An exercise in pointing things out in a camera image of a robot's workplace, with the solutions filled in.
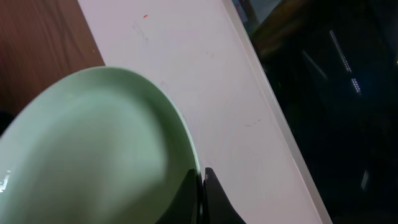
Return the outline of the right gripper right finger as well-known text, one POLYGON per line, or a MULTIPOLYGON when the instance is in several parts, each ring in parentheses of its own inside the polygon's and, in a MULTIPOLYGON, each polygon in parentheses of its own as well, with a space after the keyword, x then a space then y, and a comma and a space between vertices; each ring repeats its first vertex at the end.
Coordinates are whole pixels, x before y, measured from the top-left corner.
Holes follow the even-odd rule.
POLYGON ((223 190, 214 170, 205 169, 203 183, 203 223, 206 224, 245 224, 239 216, 225 191, 223 190))

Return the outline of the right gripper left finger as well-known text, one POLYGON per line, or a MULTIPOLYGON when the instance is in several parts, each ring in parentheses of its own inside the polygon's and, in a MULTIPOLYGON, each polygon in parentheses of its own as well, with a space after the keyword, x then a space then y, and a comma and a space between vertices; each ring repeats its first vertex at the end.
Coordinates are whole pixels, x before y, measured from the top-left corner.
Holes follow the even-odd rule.
POLYGON ((156 224, 195 224, 200 216, 201 183, 195 169, 186 173, 172 202, 156 224))

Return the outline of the green plate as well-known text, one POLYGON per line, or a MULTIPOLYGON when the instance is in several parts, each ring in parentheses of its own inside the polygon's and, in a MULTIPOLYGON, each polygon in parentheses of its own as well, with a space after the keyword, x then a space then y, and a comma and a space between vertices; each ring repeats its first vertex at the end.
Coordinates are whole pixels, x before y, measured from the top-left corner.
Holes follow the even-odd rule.
POLYGON ((116 67, 71 74, 1 135, 2 223, 154 223, 198 170, 165 93, 116 67))

